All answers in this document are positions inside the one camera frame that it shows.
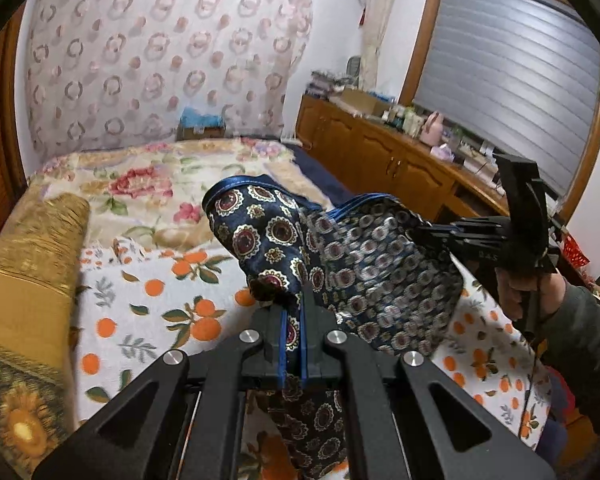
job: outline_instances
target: pillow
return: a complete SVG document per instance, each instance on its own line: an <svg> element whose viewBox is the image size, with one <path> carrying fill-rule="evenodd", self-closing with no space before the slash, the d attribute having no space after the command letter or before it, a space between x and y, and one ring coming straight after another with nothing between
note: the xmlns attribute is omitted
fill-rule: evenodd
<svg viewBox="0 0 600 480"><path fill-rule="evenodd" d="M0 235L0 452L23 478L73 429L67 338L88 219L63 194Z"/></svg>

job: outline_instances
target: cabinet door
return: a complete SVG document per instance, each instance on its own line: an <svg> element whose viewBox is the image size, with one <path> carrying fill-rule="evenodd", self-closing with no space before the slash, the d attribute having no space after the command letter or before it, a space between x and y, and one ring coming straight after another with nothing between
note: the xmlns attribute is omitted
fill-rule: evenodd
<svg viewBox="0 0 600 480"><path fill-rule="evenodd" d="M314 148L315 133L324 108L324 104L318 99L302 96L302 104L296 121L296 137L302 140L302 146L309 153Z"/></svg>
<svg viewBox="0 0 600 480"><path fill-rule="evenodd" d="M400 144L389 135L360 122L353 154L348 161L354 173L351 190L356 193L391 192L392 172L401 152Z"/></svg>
<svg viewBox="0 0 600 480"><path fill-rule="evenodd" d="M392 193L427 220L435 219L454 182L423 155L408 148L396 162L392 181Z"/></svg>
<svg viewBox="0 0 600 480"><path fill-rule="evenodd" d="M332 108L326 118L321 118L314 137L312 155L347 189L353 184L350 167L350 150L354 142L356 120L346 112Z"/></svg>

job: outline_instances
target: cabinet handle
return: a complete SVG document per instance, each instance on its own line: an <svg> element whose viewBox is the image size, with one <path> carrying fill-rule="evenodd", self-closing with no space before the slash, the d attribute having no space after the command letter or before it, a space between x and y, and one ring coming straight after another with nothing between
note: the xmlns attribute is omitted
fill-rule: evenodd
<svg viewBox="0 0 600 480"><path fill-rule="evenodd" d="M389 160L389 163L386 165L386 171L384 172L384 174L388 175L389 174L389 168L391 167L391 164L394 162L394 157L392 157Z"/></svg>
<svg viewBox="0 0 600 480"><path fill-rule="evenodd" d="M400 169L400 165L402 164L402 161L399 160L398 164L395 165L395 171L394 171L394 176L392 176L392 178L395 178L395 174L398 173L398 170Z"/></svg>

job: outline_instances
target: floral bedspread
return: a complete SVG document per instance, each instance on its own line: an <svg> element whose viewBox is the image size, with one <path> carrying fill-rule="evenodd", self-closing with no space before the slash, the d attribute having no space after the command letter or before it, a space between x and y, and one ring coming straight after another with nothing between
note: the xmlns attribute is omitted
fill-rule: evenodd
<svg viewBox="0 0 600 480"><path fill-rule="evenodd" d="M204 140L74 153L32 179L9 222L30 201L65 191L91 204L70 333L77 420L96 413L168 349L194 354L248 325L259 305L237 261L214 240L200 201L226 176L263 173L331 207L277 142ZM531 348L456 264L464 291L432 360L513 433L522 425L522 441L535 448L548 414L547 373L540 364L532 373ZM295 479L266 400L249 394L240 478ZM320 473L345 478L347 465Z"/></svg>
<svg viewBox="0 0 600 480"><path fill-rule="evenodd" d="M293 157L278 142L253 139L71 153L51 160L32 177L11 220L30 200L72 192L91 205L86 246L111 247L118 237L132 237L146 247L187 251L214 240L200 202L209 187L231 175L269 174L330 208L329 200L292 163Z"/></svg>

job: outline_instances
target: wooden cabinet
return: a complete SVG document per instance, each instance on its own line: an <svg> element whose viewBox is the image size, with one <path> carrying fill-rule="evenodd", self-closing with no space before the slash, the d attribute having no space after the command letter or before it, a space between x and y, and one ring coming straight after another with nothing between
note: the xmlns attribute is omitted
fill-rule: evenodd
<svg viewBox="0 0 600 480"><path fill-rule="evenodd" d="M296 122L304 149L353 193L385 192L428 220L444 211L475 216L457 190L467 190L488 211L507 215L506 201L462 168L429 155L416 140L354 118L336 105L304 96Z"/></svg>
<svg viewBox="0 0 600 480"><path fill-rule="evenodd" d="M302 105L296 121L296 137L302 141L304 149L312 153L314 139L318 130L320 115L324 112L322 102L307 96L302 98Z"/></svg>
<svg viewBox="0 0 600 480"><path fill-rule="evenodd" d="M378 130L360 125L352 149L352 184L355 193L374 193L391 187L392 174L400 159L401 145Z"/></svg>
<svg viewBox="0 0 600 480"><path fill-rule="evenodd" d="M421 154L405 147L392 174L391 193L412 211L434 220L454 180Z"/></svg>

